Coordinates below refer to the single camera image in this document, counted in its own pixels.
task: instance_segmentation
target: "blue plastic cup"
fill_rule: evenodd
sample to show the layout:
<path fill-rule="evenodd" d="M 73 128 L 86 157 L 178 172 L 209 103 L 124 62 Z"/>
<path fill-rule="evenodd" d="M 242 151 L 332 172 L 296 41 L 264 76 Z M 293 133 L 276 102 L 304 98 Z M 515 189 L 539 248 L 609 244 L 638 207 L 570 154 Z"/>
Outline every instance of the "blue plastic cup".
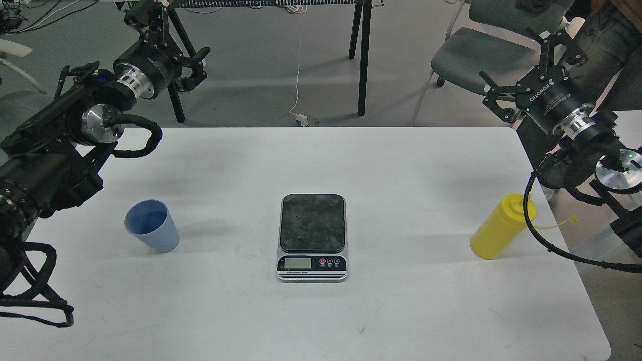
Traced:
<path fill-rule="evenodd" d="M 178 231 L 167 205 L 157 199 L 137 203 L 125 216 L 125 229 L 160 253 L 178 245 Z"/>

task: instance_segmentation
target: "power adapter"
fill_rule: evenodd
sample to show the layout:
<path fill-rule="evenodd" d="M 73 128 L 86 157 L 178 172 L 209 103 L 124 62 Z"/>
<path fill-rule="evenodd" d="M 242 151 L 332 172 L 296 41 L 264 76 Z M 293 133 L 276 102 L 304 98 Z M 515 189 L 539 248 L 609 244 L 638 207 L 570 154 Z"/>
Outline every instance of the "power adapter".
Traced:
<path fill-rule="evenodd" d="M 0 31 L 14 30 L 20 27 L 22 19 L 19 17 L 10 17 L 0 21 Z"/>
<path fill-rule="evenodd" d="M 301 123 L 301 126 L 302 126 L 302 127 L 304 127 L 304 128 L 309 127 L 308 117 L 307 117 L 307 116 L 305 116 L 305 115 L 303 115 L 303 114 L 301 114 L 301 113 L 299 113 L 299 114 L 295 114 L 294 116 L 295 116 L 295 118 L 297 119 L 297 121 L 298 121 L 299 123 Z"/>

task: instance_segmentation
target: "yellow squeeze bottle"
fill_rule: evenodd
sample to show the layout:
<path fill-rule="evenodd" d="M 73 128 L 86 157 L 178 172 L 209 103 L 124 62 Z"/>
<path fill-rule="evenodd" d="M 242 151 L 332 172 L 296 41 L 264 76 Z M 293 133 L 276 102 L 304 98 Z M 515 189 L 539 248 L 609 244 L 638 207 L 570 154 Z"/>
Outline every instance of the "yellow squeeze bottle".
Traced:
<path fill-rule="evenodd" d="M 524 196 L 512 193 L 502 198 L 471 238 L 471 248 L 477 256 L 494 260 L 526 228 Z M 528 199 L 528 217 L 537 216 L 535 204 Z"/>

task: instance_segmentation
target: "chair seat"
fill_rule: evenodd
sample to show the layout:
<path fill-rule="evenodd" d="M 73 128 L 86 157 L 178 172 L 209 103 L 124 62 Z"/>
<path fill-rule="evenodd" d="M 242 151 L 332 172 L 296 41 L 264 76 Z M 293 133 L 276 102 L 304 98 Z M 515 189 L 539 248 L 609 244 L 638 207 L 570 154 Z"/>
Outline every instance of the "chair seat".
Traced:
<path fill-rule="evenodd" d="M 433 70 L 447 81 L 484 95 L 485 71 L 500 86 L 515 85 L 539 63 L 539 52 L 479 31 L 460 28 L 433 57 Z"/>

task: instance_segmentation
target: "white table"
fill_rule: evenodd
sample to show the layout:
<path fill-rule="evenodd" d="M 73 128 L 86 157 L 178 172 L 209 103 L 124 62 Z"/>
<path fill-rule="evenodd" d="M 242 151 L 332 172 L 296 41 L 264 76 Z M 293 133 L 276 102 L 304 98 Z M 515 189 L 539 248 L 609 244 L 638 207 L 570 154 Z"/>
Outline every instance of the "white table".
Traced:
<path fill-rule="evenodd" d="M 128 129 L 121 145 L 145 139 Z M 573 262 L 528 232 L 494 261 L 470 250 L 529 171 L 509 128 L 165 129 L 150 156 L 108 161 L 82 207 L 38 222 L 30 240 L 57 248 L 50 285 L 76 324 L 0 319 L 0 358 L 606 360 Z M 289 193 L 345 198 L 343 283 L 277 279 Z M 124 230 L 146 198 L 177 224 L 168 254 Z M 532 199 L 536 223 L 554 224 L 538 187 Z"/>

